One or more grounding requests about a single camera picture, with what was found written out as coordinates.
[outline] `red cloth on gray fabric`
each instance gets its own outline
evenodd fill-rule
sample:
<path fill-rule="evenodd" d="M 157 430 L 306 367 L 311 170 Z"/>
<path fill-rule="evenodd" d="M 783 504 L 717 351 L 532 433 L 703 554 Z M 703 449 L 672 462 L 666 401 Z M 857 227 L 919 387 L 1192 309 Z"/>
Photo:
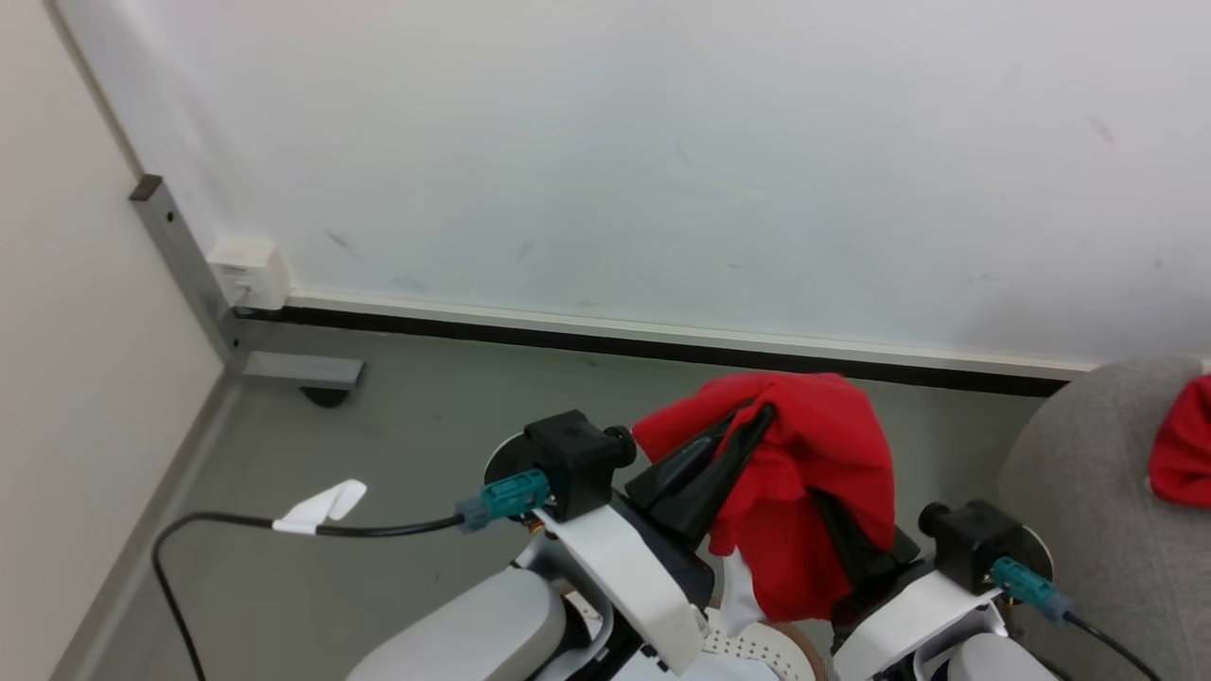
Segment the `red cloth on gray fabric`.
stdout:
<path fill-rule="evenodd" d="M 1148 480 L 1166 502 L 1211 508 L 1211 376 L 1195 378 L 1177 396 L 1157 433 Z"/>
<path fill-rule="evenodd" d="M 891 452 L 861 390 L 836 374 L 728 376 L 633 433 L 658 462 L 736 412 L 730 437 L 767 404 L 777 417 L 716 517 L 710 550 L 740 549 L 769 619 L 828 619 L 850 584 L 808 490 L 837 497 L 880 549 L 890 551 L 895 539 Z"/>

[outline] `black baseboard strip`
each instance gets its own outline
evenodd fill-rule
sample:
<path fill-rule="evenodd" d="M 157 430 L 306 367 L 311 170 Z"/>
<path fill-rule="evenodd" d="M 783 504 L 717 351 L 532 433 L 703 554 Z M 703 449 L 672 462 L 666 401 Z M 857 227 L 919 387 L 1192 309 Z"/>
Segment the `black baseboard strip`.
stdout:
<path fill-rule="evenodd" d="M 320 310 L 314 308 L 286 307 L 275 311 L 249 310 L 240 316 L 241 319 L 257 321 L 326 326 L 354 331 L 374 331 L 379 333 L 432 336 L 437 338 L 501 343 L 505 345 L 555 348 L 561 350 L 579 350 L 582 353 L 601 353 L 604 355 L 626 355 L 631 357 L 650 357 L 656 360 L 735 366 L 764 371 L 787 371 L 796 373 L 832 372 L 848 378 L 862 380 L 882 380 L 885 383 L 902 383 L 906 385 L 925 385 L 930 388 L 998 393 L 1003 395 L 1022 395 L 1028 397 L 1049 397 L 1055 394 L 1056 390 L 1067 384 L 1066 380 L 1055 378 L 1029 378 L 1022 376 L 1005 376 L 1000 373 L 983 373 L 977 371 L 959 371 L 953 368 L 925 368 L 894 364 L 805 357 L 802 355 L 787 355 L 779 353 L 704 348 L 700 345 L 684 345 L 677 343 L 603 338 L 599 336 L 585 336 L 579 333 L 530 331 L 483 324 L 432 321 L 366 313 Z"/>

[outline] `gray fabric armchair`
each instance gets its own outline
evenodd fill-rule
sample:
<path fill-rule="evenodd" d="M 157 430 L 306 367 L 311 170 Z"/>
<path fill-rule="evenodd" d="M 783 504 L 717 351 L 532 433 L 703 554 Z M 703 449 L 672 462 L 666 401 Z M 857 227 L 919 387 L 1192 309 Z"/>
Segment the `gray fabric armchair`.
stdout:
<path fill-rule="evenodd" d="M 1176 356 L 1090 372 L 1043 405 L 999 480 L 1001 508 L 1048 544 L 1078 614 L 1166 681 L 1211 679 L 1211 510 L 1161 502 L 1146 482 L 1161 422 L 1201 373 Z M 1074 626 L 1015 617 L 1027 647 L 1078 681 L 1142 679 Z"/>

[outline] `white wall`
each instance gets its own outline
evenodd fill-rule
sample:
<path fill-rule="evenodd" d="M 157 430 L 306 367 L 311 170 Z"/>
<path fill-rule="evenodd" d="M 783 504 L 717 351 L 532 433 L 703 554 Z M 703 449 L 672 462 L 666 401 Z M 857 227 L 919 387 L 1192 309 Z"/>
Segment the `white wall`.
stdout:
<path fill-rule="evenodd" d="M 1211 354 L 1205 0 L 62 4 L 311 304 Z"/>
<path fill-rule="evenodd" d="M 0 679 L 63 654 L 220 366 L 36 0 L 0 2 Z"/>

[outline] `baseboard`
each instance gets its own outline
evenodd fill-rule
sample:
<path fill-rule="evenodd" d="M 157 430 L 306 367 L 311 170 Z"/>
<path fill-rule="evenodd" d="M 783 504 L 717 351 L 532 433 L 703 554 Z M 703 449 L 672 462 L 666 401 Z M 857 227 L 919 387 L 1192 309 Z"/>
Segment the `baseboard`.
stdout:
<path fill-rule="evenodd" d="M 85 614 L 50 681 L 91 681 L 151 565 L 149 549 L 160 530 L 180 513 L 189 490 L 240 397 L 237 377 L 219 376 L 168 470 Z"/>
<path fill-rule="evenodd" d="M 1095 365 L 295 290 L 245 319 L 1049 396 Z"/>

